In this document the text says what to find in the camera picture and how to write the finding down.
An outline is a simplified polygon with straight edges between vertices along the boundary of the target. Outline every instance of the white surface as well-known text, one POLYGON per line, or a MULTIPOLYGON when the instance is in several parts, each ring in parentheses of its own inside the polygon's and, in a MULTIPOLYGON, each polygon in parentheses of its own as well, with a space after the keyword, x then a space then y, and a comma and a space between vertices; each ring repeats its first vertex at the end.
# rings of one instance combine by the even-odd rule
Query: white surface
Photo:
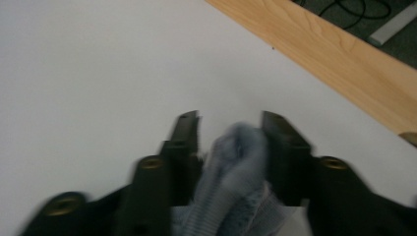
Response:
POLYGON ((380 194, 415 194, 417 149, 204 1, 1 1, 0 35, 0 235, 55 194, 124 185, 194 109, 205 150, 269 110, 380 194))

